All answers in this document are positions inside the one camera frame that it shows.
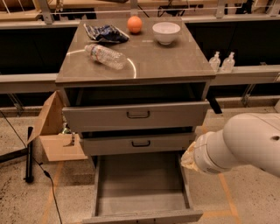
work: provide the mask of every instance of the plastic bottle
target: plastic bottle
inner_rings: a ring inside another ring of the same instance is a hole
[[[219,69],[219,66],[221,64],[221,60],[219,58],[219,52],[216,52],[216,54],[209,60],[209,63],[212,67],[212,69],[217,72]]]
[[[103,45],[86,45],[85,50],[93,60],[117,70],[123,69],[127,62],[123,53],[114,51]]]
[[[221,66],[221,71],[226,72],[226,73],[231,73],[233,71],[234,65],[235,65],[235,60],[234,60],[234,52],[231,52],[228,56],[228,58],[224,59],[222,66]]]

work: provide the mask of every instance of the speckled floor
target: speckled floor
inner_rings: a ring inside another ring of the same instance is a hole
[[[223,108],[222,115],[208,110],[198,135],[216,131],[232,116],[245,112],[275,112],[273,107]],[[27,126],[36,116],[8,117],[18,134],[27,138]],[[0,155],[23,145],[0,116]],[[87,160],[48,162],[38,140],[34,157],[53,179],[63,223],[81,223],[91,217],[95,172]],[[52,184],[40,167],[33,166],[34,182],[27,184],[25,158],[0,164],[0,223],[60,223],[53,200]],[[204,215],[198,224],[278,224],[280,221],[280,178],[246,165],[218,176],[188,171],[194,209]]]

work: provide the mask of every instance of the gray cabinet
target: gray cabinet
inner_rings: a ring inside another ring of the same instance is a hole
[[[168,46],[152,36],[152,25],[162,20],[181,26]],[[214,72],[180,18],[146,18],[139,35],[110,46],[133,68],[96,64],[81,50],[88,44],[83,24],[108,22],[81,21],[56,80],[63,114],[95,160],[93,217],[84,222],[197,221],[202,212],[193,210],[180,154],[204,121]],[[114,25],[126,32],[125,20]]]

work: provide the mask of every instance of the orange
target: orange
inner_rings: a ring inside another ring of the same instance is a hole
[[[132,33],[139,33],[142,28],[142,20],[138,16],[132,16],[128,20],[128,28]]]

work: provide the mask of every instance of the cardboard box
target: cardboard box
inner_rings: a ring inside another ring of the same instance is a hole
[[[87,159],[77,134],[74,136],[74,145],[70,145],[71,134],[60,134],[63,126],[62,108],[63,102],[58,92],[54,92],[45,101],[28,143],[38,137],[49,161]]]
[[[277,104],[275,105],[274,109],[275,109],[275,111],[280,113],[280,100],[277,102]]]

